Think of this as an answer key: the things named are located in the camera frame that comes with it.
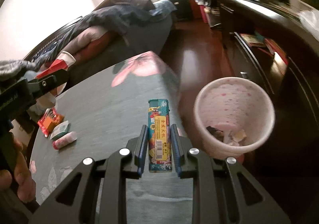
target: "white wall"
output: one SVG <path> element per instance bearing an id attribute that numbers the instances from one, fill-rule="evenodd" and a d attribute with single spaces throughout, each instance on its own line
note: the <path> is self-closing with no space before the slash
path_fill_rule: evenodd
<path id="1" fill-rule="evenodd" d="M 0 7 L 0 60 L 24 58 L 58 28 L 93 9 L 92 0 L 5 0 Z"/>

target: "suitcase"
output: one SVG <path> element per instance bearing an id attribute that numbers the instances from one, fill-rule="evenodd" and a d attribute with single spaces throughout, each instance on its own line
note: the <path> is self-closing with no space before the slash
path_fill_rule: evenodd
<path id="1" fill-rule="evenodd" d="M 177 11 L 174 11 L 175 16 L 178 20 L 190 20 L 193 18 L 192 8 L 189 0 L 169 0 L 171 1 Z"/>

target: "colorful lighter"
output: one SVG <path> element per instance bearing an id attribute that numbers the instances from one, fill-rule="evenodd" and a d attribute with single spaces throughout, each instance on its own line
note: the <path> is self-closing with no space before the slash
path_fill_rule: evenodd
<path id="1" fill-rule="evenodd" d="M 160 173 L 171 172 L 172 151 L 168 100 L 151 99 L 148 103 L 149 171 Z"/>

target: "screw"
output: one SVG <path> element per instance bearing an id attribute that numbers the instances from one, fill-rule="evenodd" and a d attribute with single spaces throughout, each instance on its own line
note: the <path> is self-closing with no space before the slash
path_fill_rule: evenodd
<path id="1" fill-rule="evenodd" d="M 122 148 L 122 149 L 120 150 L 120 154 L 121 154 L 122 156 L 127 156 L 129 153 L 130 153 L 130 150 L 129 150 L 128 148 Z"/>
<path id="2" fill-rule="evenodd" d="M 195 147 L 192 147 L 189 152 L 192 154 L 192 155 L 197 155 L 199 153 L 199 149 L 198 148 L 195 148 Z"/>
<path id="3" fill-rule="evenodd" d="M 226 161 L 227 161 L 227 163 L 233 165 L 233 164 L 236 163 L 236 158 L 235 158 L 235 157 L 228 157 L 228 158 L 226 159 Z"/>
<path id="4" fill-rule="evenodd" d="M 93 159 L 90 157 L 84 158 L 83 159 L 83 164 L 85 164 L 86 166 L 90 165 L 93 163 Z"/>

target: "wooden floor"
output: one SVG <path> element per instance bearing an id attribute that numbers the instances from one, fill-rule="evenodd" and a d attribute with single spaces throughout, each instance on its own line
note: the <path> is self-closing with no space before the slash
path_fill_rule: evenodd
<path id="1" fill-rule="evenodd" d="M 193 145 L 202 148 L 193 117 L 196 96 L 209 82 L 232 73 L 224 55 L 220 31 L 211 31 L 202 19 L 178 22 L 175 26 L 160 57 L 180 79 L 179 113 Z"/>

